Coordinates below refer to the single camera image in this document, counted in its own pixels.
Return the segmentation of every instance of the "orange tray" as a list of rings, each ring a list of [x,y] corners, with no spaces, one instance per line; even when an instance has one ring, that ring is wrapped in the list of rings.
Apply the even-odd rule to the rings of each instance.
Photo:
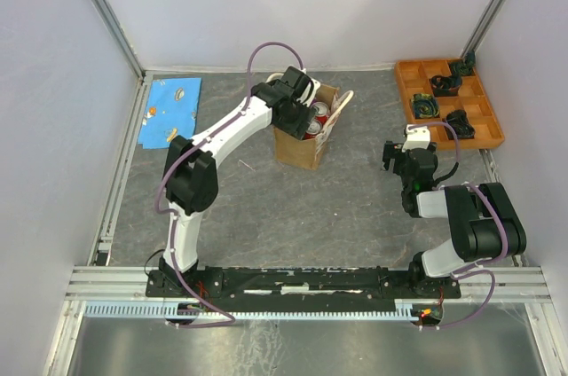
[[[495,148],[504,140],[503,131],[495,117],[495,112],[485,94],[483,84],[479,80],[474,68],[473,76],[463,76],[463,84],[458,90],[457,97],[436,98],[440,107],[440,116],[431,119],[416,119],[410,100],[414,94],[433,95],[429,79],[436,74],[449,76],[452,74],[448,63],[457,59],[425,59],[399,61],[395,66],[398,92],[405,109],[408,123],[425,123],[428,121],[442,121],[453,110],[462,109],[468,114],[471,126],[476,130],[472,139],[461,139],[460,148],[478,149]],[[443,126],[429,128],[432,141],[438,143],[439,150],[453,150],[455,143],[449,139]]]

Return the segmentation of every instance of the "red can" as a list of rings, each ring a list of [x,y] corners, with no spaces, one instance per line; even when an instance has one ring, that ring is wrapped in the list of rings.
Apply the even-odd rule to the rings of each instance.
[[[306,130],[304,139],[315,138],[321,132],[321,122],[316,121],[315,118],[310,122],[308,130]]]
[[[317,101],[312,104],[312,107],[316,109],[316,121],[319,121],[322,126],[325,125],[327,119],[329,119],[329,107],[327,104]]]

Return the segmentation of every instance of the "blue sheet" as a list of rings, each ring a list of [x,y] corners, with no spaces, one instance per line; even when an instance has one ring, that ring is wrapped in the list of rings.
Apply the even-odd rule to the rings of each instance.
[[[195,132],[200,78],[153,81],[138,143],[144,148],[168,148],[176,135]]]

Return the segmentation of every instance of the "blue mat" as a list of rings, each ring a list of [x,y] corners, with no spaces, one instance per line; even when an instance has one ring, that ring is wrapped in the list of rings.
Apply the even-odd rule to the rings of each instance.
[[[153,81],[138,143],[144,148],[168,148],[176,135],[195,132],[200,78]]]

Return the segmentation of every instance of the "gray floor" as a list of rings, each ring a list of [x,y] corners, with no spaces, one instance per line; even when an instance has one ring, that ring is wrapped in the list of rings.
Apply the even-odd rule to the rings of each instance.
[[[472,312],[446,305],[448,321]],[[176,330],[162,320],[85,318],[69,374],[223,376],[544,375],[523,304],[494,304],[461,328],[410,323],[247,321]]]
[[[392,71],[312,73],[354,90],[316,171],[274,159],[265,129],[219,170],[220,192],[201,225],[200,261],[224,266],[407,266],[419,251],[449,238],[447,222],[412,219],[400,205],[400,179],[382,171],[383,143],[401,141],[405,118]],[[244,74],[199,74],[200,132],[245,95]],[[260,81],[265,76],[257,76]],[[152,209],[166,150],[136,149],[117,221],[111,265],[138,266],[164,247],[168,220]],[[454,152],[438,154],[440,172]],[[447,184],[486,181],[477,151],[462,153]]]

